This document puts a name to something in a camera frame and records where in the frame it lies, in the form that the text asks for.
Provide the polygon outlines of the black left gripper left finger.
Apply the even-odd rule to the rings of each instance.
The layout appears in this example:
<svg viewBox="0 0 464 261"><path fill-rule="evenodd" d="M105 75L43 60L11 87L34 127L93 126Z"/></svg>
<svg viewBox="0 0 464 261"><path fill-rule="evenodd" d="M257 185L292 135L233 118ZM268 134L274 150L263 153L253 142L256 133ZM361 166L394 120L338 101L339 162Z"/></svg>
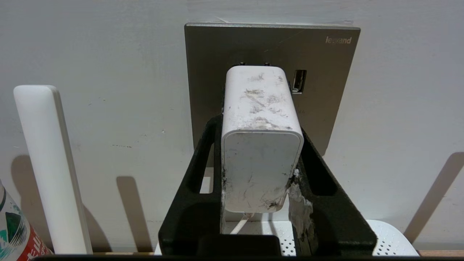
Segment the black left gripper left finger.
<svg viewBox="0 0 464 261"><path fill-rule="evenodd" d="M158 242L164 256L195 256L199 240L218 235L222 227L222 165L221 115L211 118L204 126L190 164L179 185L158 232ZM213 149L213 189L200 193L210 150Z"/></svg>

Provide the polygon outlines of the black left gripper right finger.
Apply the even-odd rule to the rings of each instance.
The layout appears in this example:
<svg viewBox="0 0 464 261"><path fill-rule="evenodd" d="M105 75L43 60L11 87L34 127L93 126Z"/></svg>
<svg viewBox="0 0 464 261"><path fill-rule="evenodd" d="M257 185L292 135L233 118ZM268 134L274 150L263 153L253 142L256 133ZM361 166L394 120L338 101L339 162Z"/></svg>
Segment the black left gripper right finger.
<svg viewBox="0 0 464 261"><path fill-rule="evenodd" d="M306 132L289 181L289 221L297 256L371 256L377 236Z"/></svg>

